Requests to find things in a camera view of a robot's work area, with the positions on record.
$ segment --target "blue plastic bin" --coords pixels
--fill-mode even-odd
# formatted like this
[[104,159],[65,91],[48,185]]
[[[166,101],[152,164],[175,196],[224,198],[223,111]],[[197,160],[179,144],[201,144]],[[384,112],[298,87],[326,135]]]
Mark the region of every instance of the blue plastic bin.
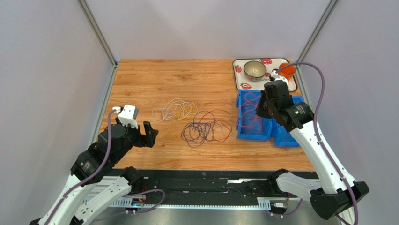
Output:
[[[301,96],[293,96],[292,100],[294,103],[302,102]],[[274,146],[275,147],[299,147],[298,142],[292,137],[290,133],[286,131],[286,129],[280,126],[276,119],[272,119],[272,137],[274,139]]]
[[[291,136],[290,133],[288,133],[284,127],[280,126],[276,119],[266,119],[263,118],[263,131],[261,134],[258,135],[259,130],[255,129],[250,129],[250,128],[245,128],[243,127],[243,121],[242,121],[242,115],[248,111],[252,110],[253,113],[248,115],[249,117],[252,117],[255,115],[254,109],[256,108],[255,106],[247,106],[247,107],[240,107],[243,103],[246,102],[245,100],[245,95],[247,93],[249,94],[247,97],[248,100],[251,100],[257,96],[261,95],[261,92],[259,90],[239,90],[237,99],[236,99],[236,107],[238,108],[238,119],[237,119],[237,125],[236,125],[236,130],[238,130],[237,134],[237,139],[242,139],[242,140],[250,140],[250,141],[268,141],[270,137],[273,137],[274,139],[274,145],[276,147],[299,147],[298,142],[295,141],[295,139]],[[302,97],[301,96],[293,96],[292,97],[294,103],[302,102]],[[254,124],[254,127],[256,126],[261,126],[260,121],[257,122],[257,124]]]
[[237,125],[236,125],[236,130],[238,130],[237,134],[237,139],[242,139],[242,140],[250,140],[250,141],[268,141],[270,139],[270,135],[272,133],[272,121],[269,119],[262,118],[262,120],[256,120],[255,124],[253,124],[254,127],[261,127],[261,122],[263,122],[263,130],[261,131],[260,134],[258,134],[260,131],[258,129],[253,129],[253,128],[248,128],[248,127],[243,127],[243,125],[248,125],[245,122],[242,121],[243,114],[251,110],[252,112],[250,114],[244,114],[244,119],[245,118],[250,118],[255,116],[255,109],[256,106],[246,106],[246,107],[241,107],[243,103],[246,102],[245,100],[245,95],[247,93],[251,93],[247,96],[248,100],[251,100],[253,98],[256,98],[257,96],[261,95],[261,92],[259,90],[239,90],[238,91],[238,96],[236,100],[236,107],[238,108],[238,119],[237,119]]

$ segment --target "wooden table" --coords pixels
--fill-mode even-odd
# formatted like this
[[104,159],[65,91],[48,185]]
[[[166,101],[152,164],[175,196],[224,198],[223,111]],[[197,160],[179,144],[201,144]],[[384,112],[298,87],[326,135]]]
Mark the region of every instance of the wooden table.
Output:
[[[236,139],[237,90],[233,60],[121,60],[108,101],[106,115],[113,106],[135,105],[140,109],[137,122],[150,121],[159,130],[153,148],[132,148],[116,165],[142,169],[204,170],[313,170],[301,148],[275,148],[273,141],[253,142]],[[216,112],[233,126],[225,142],[207,142],[190,148],[181,138],[168,134],[170,122],[153,123],[151,111],[164,107],[174,98],[189,99],[199,110]],[[106,127],[104,116],[101,130]],[[180,134],[183,123],[172,126]]]

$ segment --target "strawberry print tray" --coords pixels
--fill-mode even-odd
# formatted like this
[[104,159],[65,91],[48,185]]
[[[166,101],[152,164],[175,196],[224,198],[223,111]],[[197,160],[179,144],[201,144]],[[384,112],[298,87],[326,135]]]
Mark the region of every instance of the strawberry print tray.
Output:
[[[260,61],[262,62],[267,70],[267,74],[258,81],[250,81],[245,77],[244,74],[244,65],[249,61]],[[234,78],[236,80],[236,88],[244,89],[244,90],[263,90],[264,84],[269,82],[269,75],[274,69],[278,69],[281,63],[288,62],[288,60],[283,58],[264,58],[264,59],[240,59],[234,60],[233,62],[233,71],[234,71]],[[288,90],[295,91],[297,88],[296,82],[294,78],[291,78],[288,81]]]

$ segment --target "white wall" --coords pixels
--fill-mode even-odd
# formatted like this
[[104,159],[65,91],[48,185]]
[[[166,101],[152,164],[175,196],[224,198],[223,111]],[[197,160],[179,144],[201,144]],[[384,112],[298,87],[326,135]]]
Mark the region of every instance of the white wall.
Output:
[[296,60],[329,0],[87,2],[118,60]]
[[0,3],[0,224],[42,217],[87,149],[111,66],[78,3]]
[[[399,1],[340,1],[307,62],[325,74],[319,122],[343,165],[370,193],[360,224],[397,224]],[[302,68],[315,106],[320,78]]]

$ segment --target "white robotic arm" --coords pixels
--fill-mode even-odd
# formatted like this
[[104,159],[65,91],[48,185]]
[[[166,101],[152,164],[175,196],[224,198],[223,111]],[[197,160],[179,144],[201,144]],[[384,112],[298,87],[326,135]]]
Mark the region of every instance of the white robotic arm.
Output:
[[[115,183],[81,205],[87,194],[133,146],[154,146],[158,130],[152,129],[151,124],[145,121],[146,134],[142,135],[135,120],[138,110],[133,105],[113,108],[108,115],[107,129],[98,135],[97,142],[78,156],[54,205],[44,217],[31,221],[30,225],[89,224],[116,199],[131,190],[141,191],[143,176],[133,167],[128,167]],[[117,123],[111,126],[113,112],[120,114],[116,118]]]
[[356,182],[335,156],[318,123],[317,134],[310,107],[304,102],[293,103],[287,82],[275,80],[266,83],[256,113],[260,117],[275,118],[284,126],[303,148],[320,180],[303,179],[281,169],[267,178],[272,194],[292,193],[310,202],[321,218],[329,219],[353,206],[350,192],[357,202],[369,192],[367,184]]

